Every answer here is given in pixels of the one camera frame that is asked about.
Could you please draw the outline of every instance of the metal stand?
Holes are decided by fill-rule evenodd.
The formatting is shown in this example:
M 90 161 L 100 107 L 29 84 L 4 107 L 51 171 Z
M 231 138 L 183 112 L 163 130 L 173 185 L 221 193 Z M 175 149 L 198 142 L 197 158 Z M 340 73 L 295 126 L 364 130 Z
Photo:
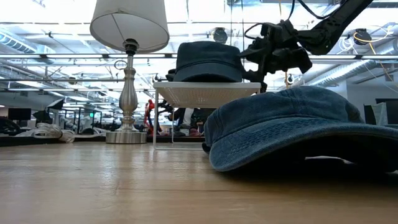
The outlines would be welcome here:
M 106 133 L 106 143 L 110 144 L 143 144 L 147 142 L 147 133 L 140 133 L 134 128 L 132 114 L 138 107 L 136 90 L 134 88 L 134 76 L 136 70 L 132 67 L 133 55 L 136 53 L 138 43 L 127 39 L 124 42 L 126 48 L 127 67 L 124 69 L 124 86 L 119 99 L 119 107 L 123 110 L 123 120 L 120 129 Z

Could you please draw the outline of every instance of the cap brim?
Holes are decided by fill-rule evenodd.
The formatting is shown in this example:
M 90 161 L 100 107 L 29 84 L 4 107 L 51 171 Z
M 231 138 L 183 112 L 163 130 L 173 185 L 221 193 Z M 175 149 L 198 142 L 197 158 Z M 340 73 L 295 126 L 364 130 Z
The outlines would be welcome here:
M 331 143 L 338 142 L 330 141 L 316 145 L 316 150 L 312 152 L 299 146 L 291 147 L 300 142 L 311 142 L 328 136 L 352 138 L 357 147 L 351 145 L 347 149 L 343 144 L 333 147 Z M 392 145 L 387 146 L 386 140 L 392 142 Z M 291 150 L 283 152 L 286 158 L 302 152 L 300 156 L 303 158 L 337 155 L 336 157 L 351 162 L 369 160 L 368 164 L 378 159 L 378 162 L 383 162 L 383 169 L 398 169 L 398 129 L 300 117 L 265 121 L 219 139 L 211 146 L 210 163 L 217 171 L 229 171 L 286 148 Z
M 242 82 L 242 72 L 221 63 L 201 63 L 177 70 L 174 82 Z

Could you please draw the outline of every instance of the denim cap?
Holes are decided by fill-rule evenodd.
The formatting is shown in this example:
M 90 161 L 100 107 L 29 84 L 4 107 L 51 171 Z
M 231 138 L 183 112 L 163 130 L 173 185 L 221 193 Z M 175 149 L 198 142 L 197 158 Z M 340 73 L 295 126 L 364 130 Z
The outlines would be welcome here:
M 178 48 L 174 82 L 242 82 L 245 69 L 233 46 L 198 41 Z
M 207 119 L 205 138 L 203 149 L 217 171 L 267 157 L 297 161 L 317 156 L 385 172 L 398 169 L 398 129 L 364 124 L 345 98 L 314 86 L 227 103 Z

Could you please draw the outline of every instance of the air duct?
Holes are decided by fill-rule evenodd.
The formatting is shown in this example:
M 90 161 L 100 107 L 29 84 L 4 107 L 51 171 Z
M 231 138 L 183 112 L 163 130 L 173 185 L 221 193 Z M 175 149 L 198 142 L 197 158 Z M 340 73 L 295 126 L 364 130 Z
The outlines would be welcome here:
M 385 43 L 376 50 L 379 55 L 398 54 L 398 39 Z M 378 66 L 379 64 L 374 60 L 361 60 L 349 65 L 340 65 L 307 82 L 307 85 L 328 86 L 336 84 Z
M 29 42 L 27 40 L 24 40 L 22 37 L 19 37 L 15 34 L 12 34 L 8 32 L 5 29 L 0 28 L 0 44 L 4 44 L 8 47 L 11 47 L 15 50 L 18 50 L 22 52 L 23 54 L 34 54 L 34 53 L 42 53 L 42 54 L 47 54 L 49 48 L 43 45 L 36 45 L 33 44 L 32 42 Z M 44 62 L 46 64 L 52 64 L 53 61 L 49 59 L 36 59 L 38 62 Z

